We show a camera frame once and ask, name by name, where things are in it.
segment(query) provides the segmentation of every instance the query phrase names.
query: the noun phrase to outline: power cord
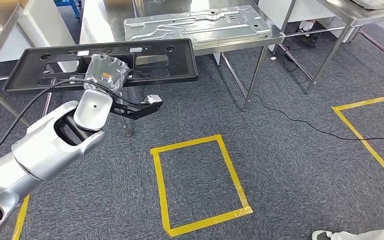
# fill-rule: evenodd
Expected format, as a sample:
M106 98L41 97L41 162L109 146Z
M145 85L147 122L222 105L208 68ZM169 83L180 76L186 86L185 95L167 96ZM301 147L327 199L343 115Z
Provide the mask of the power cord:
M287 51L297 51L297 50L300 50L300 49L301 48L291 48L291 46L289 46L289 45L286 46L286 50ZM292 62L295 65L295 68L294 69L289 69L288 67L286 67L285 59L288 60L289 62ZM283 59L283 66L286 69L286 71L288 71L290 73L295 72L298 69L298 66L297 66L297 64L294 61L292 61L292 59L289 58L289 56L286 54L286 52L285 52L285 59Z
M81 83L88 83L88 84L91 84L91 85L94 85L96 87L99 87L101 89L104 89L105 91L107 91L108 93L110 93L111 95L114 95L115 97L129 103L129 104L132 104L132 105L140 105L140 103L136 103L136 102L133 102L133 101L130 101L126 98L124 98L123 96L121 96L120 94L116 93L115 91L109 89L108 87L106 87L105 85L102 85L100 83L97 83L97 82L93 82L93 81L90 81L90 80L86 80L86 79L80 79L80 78L75 78L75 79L67 79L67 80L62 80L62 81L59 81L47 88L45 88L44 90L42 90L39 94L37 94L35 97L33 97L33 99L31 99L31 101L24 107L24 109L20 112L20 114L15 118L14 122L12 122L11 126L9 127L9 129L6 131L5 135L0 139L0 147L2 146L2 144L5 142L5 140L8 138L8 136L10 135L11 131L15 128L15 126L17 125L17 123L20 121L21 117L27 112L27 110L40 98L42 97L44 94L46 94L47 92L49 92L51 89L55 88L55 87L58 87L59 85L62 85L62 84L66 84L66 83L70 83L72 81L76 81L76 82L81 82Z
M299 120L299 119L292 119L292 118L290 118L286 113L284 113L283 111L278 110L278 109L275 109L275 108L271 108L271 107L268 107L268 106L264 105L263 99L262 99L259 95L255 94L255 93L253 93L252 95L254 95L254 96L256 96L257 98L259 98L259 100L261 101L261 105L262 105L264 108L266 108L266 109L268 109L268 110L271 110L271 111L279 112L279 113L285 115L285 117L287 117L287 118L288 118L289 120L291 120L292 122L306 123L306 124L307 124L308 126L310 126L312 129L314 129L314 130L316 130L316 131L318 131L318 132L320 132L320 133L327 134L327 135L331 135L331 136L334 136L335 138L338 138L338 139L341 139L341 140L349 140L349 141L361 141L361 140L365 140L365 141L367 141L367 140L384 140L384 137L347 138L347 137L341 137L341 136L335 135L335 134L330 133L330 132L322 131L322 130L317 129L316 127L312 126L308 121L305 121L305 120Z

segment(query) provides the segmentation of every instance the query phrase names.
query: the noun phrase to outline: floor marking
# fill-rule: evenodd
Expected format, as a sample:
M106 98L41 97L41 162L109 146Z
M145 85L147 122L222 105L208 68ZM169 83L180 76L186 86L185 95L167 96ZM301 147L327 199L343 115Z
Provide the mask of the floor marking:
M342 120L342 122L344 122L348 126L348 128L357 136L357 138L364 139L364 137L357 131L357 129L350 123L350 121L348 121L348 119L345 118L345 116L341 113L341 111L345 109L352 109L356 107L361 107L361 106L381 103L381 102L384 102L384 96L370 99L370 100L359 101L356 103L345 104L341 106L333 106L332 109L336 113L336 115L338 115L338 117ZM384 160L382 159L382 157L379 156L379 154L373 149L372 146L370 146L370 144L366 140L360 140L360 141L363 143L363 145L369 151L369 153L371 153L371 155L373 155L373 157L384 168Z
M171 228L170 220L169 220L169 206L167 205L166 188L164 186L163 170L161 168L159 153L180 149L180 148L185 148L185 147L190 147L193 145L208 143L212 141L217 141L218 143L224 162L226 163L227 169L230 173L230 177L233 181L233 185L236 189L237 195L239 196L240 203L242 204L242 208L229 211L217 216L212 216L196 222L192 222L189 224L185 224L182 226L178 226L175 228ZM222 136L220 134L152 148L150 150L150 153L153 157L153 162L155 165L156 182L157 182L158 193L159 193L159 205L161 208L162 228L167 232L167 234L170 237L175 237L175 236L189 233L198 229L206 228L208 226L219 224L235 218L239 218L253 212L253 210L248 204L247 197L245 196L244 190L242 189L241 183L239 182L238 176L233 167L232 161L229 157L225 143L223 142Z
M20 210L18 212L17 221L15 222L14 232L12 233L12 240L19 240L21 231L23 230L24 219L26 218L27 206L29 205L30 194L27 195L22 201Z

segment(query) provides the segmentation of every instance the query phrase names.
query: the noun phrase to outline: shoe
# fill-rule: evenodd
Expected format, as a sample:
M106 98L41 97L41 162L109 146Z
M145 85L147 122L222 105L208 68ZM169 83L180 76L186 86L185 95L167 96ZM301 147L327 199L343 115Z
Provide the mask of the shoe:
M331 240L332 234L331 231L314 231L311 234L311 240Z
M311 29L308 31L304 31L304 30L298 28L295 32L296 33L305 33L305 32L309 32L309 31L311 31ZM301 43L303 43L305 46L310 47L312 49L316 48L317 40L319 39L317 36L314 36L314 34L308 34L308 36L307 35L299 35L296 37L298 38L298 40Z

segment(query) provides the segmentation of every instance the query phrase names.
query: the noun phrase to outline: silver robotic arm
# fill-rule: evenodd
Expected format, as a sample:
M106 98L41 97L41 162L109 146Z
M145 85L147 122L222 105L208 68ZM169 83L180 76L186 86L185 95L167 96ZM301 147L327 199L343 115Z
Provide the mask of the silver robotic arm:
M156 112L162 103L157 95L149 95L140 105L126 106L104 91L88 89L80 102L67 102L31 125L25 137L11 146L11 152L0 158L0 229L40 183L105 141L102 128L109 113L138 119Z

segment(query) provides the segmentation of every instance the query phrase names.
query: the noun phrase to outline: rectangular hole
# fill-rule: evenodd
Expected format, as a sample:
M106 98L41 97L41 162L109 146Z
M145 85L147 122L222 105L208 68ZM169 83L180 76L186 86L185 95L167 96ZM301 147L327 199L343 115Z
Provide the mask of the rectangular hole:
M136 57L136 67L165 67L169 65L169 57L167 55L149 55Z
M44 77L37 82L37 85L50 86L50 85L52 85L53 80L56 81L56 78L55 77Z
M45 68L43 69L43 73L44 74L50 74L50 72L48 71L48 69L52 69L54 70L54 72L58 72L57 70L55 70L55 66L57 65L58 68L59 68L59 64L62 64L65 68L67 69L70 69L70 70L73 70L73 71L70 71L70 73L72 72L75 72L77 67L79 66L79 61L77 60L73 60L73 61L55 61L55 62L49 62L46 64Z

